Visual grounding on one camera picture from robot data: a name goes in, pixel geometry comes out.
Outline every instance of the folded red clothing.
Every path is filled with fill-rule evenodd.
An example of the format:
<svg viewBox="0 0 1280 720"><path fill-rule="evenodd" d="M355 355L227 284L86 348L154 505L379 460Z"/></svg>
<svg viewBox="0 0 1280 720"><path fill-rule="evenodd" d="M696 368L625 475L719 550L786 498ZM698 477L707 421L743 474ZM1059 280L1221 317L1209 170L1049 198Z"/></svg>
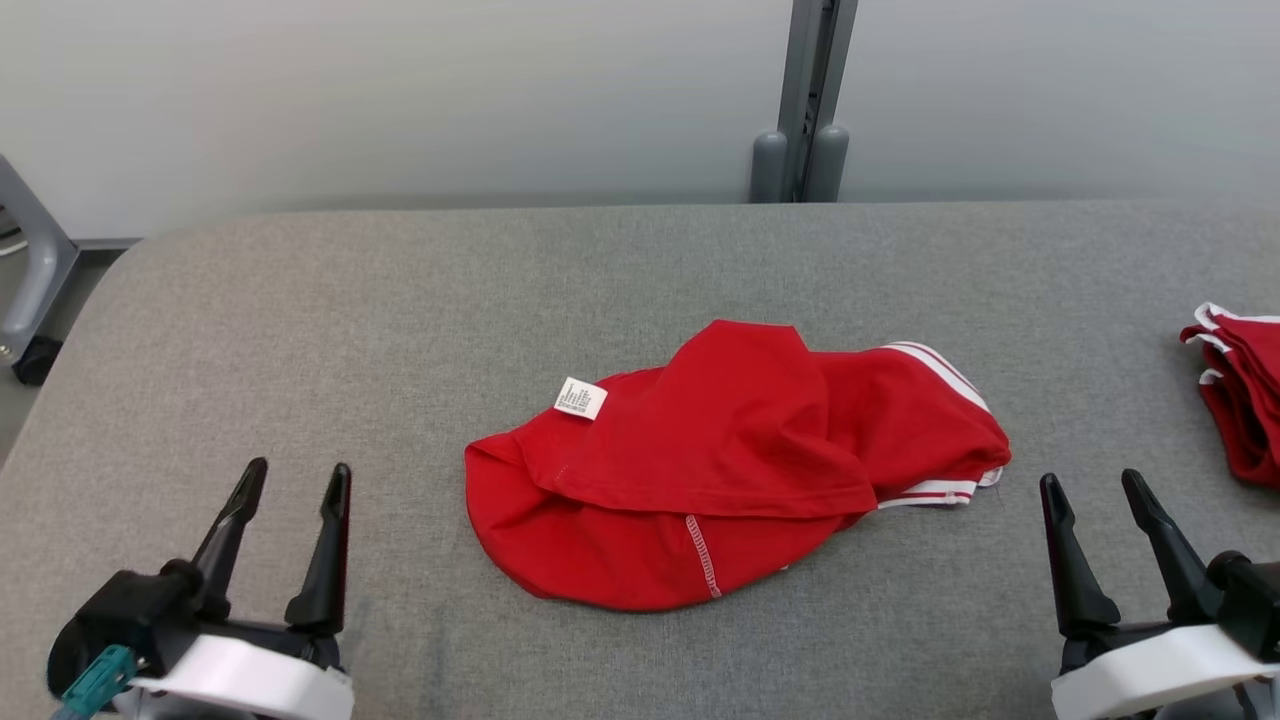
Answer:
<svg viewBox="0 0 1280 720"><path fill-rule="evenodd" d="M1236 478L1280 488L1280 316L1240 316L1206 302L1183 342L1203 342L1201 396Z"/></svg>

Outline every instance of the crumpled red shirt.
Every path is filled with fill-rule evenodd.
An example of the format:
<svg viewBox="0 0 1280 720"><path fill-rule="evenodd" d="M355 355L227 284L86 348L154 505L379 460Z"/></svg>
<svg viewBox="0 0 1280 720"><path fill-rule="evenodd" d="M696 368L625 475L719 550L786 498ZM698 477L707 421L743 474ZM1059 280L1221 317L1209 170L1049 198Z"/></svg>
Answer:
<svg viewBox="0 0 1280 720"><path fill-rule="evenodd" d="M1010 460L982 396L918 343L810 352L794 328L717 320L596 384L595 420L547 410L466 450L476 537L538 597L704 602L878 507L968 503Z"/></svg>

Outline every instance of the white care label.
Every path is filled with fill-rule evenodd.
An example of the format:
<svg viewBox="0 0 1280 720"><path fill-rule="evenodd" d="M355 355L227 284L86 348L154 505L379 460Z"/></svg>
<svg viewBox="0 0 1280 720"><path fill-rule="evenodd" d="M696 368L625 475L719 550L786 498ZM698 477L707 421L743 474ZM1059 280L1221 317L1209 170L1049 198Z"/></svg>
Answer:
<svg viewBox="0 0 1280 720"><path fill-rule="evenodd" d="M561 388L559 395L556 397L556 405L552 407L561 413L594 420L600 414L600 406L604 405L604 398L608 396L608 391L598 388L591 383L566 378L564 387Z"/></svg>

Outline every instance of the white striped sleeve trim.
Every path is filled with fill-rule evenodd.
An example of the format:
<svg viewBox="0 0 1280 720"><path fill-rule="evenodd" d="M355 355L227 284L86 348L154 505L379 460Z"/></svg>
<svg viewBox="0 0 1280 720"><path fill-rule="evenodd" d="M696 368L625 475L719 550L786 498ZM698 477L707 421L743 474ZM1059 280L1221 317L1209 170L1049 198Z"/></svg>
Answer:
<svg viewBox="0 0 1280 720"><path fill-rule="evenodd" d="M1210 333L1197 333L1197 334L1193 334L1192 337L1187 338L1187 345L1190 345L1190 343L1196 342L1197 340L1201 341L1201 342L1207 342L1207 343L1212 345L1222 355L1226 355L1228 352L1231 351L1231 346L1228 345L1222 338L1217 337L1216 334L1210 334Z"/></svg>
<svg viewBox="0 0 1280 720"><path fill-rule="evenodd" d="M1235 313L1231 313L1220 305L1213 305L1212 302L1204 302L1196 309L1196 320L1211 331L1216 331L1219 328L1219 324L1213 322L1213 318L1217 318L1219 315L1249 323L1280 323L1280 315L1236 315Z"/></svg>
<svg viewBox="0 0 1280 720"><path fill-rule="evenodd" d="M878 507L883 510L899 505L969 505L978 488L998 483L1004 471L1004 468L987 470L977 480L924 480L904 492L901 497L881 502Z"/></svg>
<svg viewBox="0 0 1280 720"><path fill-rule="evenodd" d="M951 389L960 393L961 397L973 402L978 407L982 407L987 413L991 413L991 407L987 407L987 401L978 395L978 389L973 387L973 383L968 378L960 374L951 363L942 359L936 350L927 345L920 345L918 342L892 342L890 345L882 346L887 350L896 350L899 352L910 355L919 360L925 368L933 370L936 375L942 378Z"/></svg>

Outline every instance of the gray upholstered table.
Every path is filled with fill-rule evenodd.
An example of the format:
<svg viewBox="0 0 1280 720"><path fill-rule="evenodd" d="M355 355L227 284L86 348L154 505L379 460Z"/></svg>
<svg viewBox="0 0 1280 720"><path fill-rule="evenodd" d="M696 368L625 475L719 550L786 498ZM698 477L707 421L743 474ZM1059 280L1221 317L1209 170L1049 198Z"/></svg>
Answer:
<svg viewBox="0 0 1280 720"><path fill-rule="evenodd" d="M232 583L276 620L334 461L356 483L356 717L1047 716L1059 662L1036 480L1062 478L1105 589L1165 600L1119 487L1204 555L1280 559L1280 493L1225 470L1178 331L1280 311L1280 215L1125 202L271 215L148 240L102 281L0 475L5 715L40 717L58 628L118 568L189 556L271 460ZM1014 462L947 511L873 514L709 605L539 601L484 556L462 450L564 375L663 363L713 318L810 347L934 346Z"/></svg>

